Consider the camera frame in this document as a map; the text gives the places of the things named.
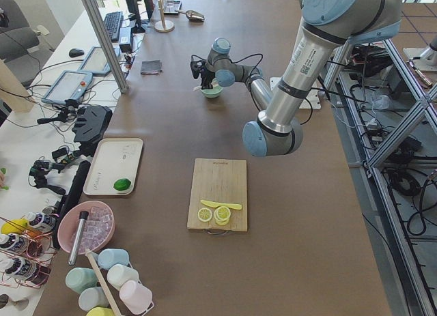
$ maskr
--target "pink bowl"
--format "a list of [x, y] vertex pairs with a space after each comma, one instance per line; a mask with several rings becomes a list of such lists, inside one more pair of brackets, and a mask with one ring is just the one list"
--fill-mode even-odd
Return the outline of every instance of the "pink bowl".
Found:
[[88, 211], [89, 216], [85, 223], [85, 230], [81, 240], [79, 254], [85, 254], [84, 244], [89, 242], [86, 248], [98, 251], [106, 246], [114, 235], [115, 220], [111, 208], [101, 201], [86, 201], [71, 209], [62, 219], [57, 232], [57, 239], [62, 250], [71, 251], [74, 236], [79, 225], [79, 214]]

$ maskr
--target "keyboard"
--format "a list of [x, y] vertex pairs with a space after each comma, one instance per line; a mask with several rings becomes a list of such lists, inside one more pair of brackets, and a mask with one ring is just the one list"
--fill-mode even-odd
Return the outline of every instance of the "keyboard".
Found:
[[120, 27], [123, 22], [123, 12], [109, 12], [103, 20], [104, 26], [107, 29], [109, 38], [112, 42], [118, 42], [120, 35]]

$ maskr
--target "gray chair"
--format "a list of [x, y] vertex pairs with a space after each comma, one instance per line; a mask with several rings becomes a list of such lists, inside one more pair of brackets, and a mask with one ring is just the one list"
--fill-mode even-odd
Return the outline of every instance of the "gray chair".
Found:
[[28, 87], [52, 51], [40, 44], [38, 34], [30, 28], [14, 0], [0, 0], [0, 8], [8, 15], [9, 27], [0, 27], [0, 59], [19, 81]]

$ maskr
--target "computer mouse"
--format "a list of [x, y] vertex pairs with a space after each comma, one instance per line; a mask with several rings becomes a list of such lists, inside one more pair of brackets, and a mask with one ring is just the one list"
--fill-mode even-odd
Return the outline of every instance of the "computer mouse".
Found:
[[85, 52], [79, 48], [72, 48], [70, 50], [70, 52], [68, 53], [70, 58], [75, 58], [75, 57], [78, 57], [78, 56], [84, 55], [84, 54], [85, 54]]

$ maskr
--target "robotic arm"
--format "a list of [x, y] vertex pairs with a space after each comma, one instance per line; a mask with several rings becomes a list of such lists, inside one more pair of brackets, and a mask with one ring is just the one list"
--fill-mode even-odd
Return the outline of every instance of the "robotic arm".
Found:
[[349, 42], [372, 43], [399, 31], [402, 0], [303, 0], [300, 41], [277, 87], [271, 91], [253, 66], [231, 61], [230, 43], [214, 41], [208, 59], [192, 61], [194, 78], [203, 89], [215, 77], [222, 87], [245, 83], [260, 107], [256, 121], [243, 129], [243, 142], [253, 156], [289, 154], [299, 148], [303, 134], [294, 117], [330, 54]]

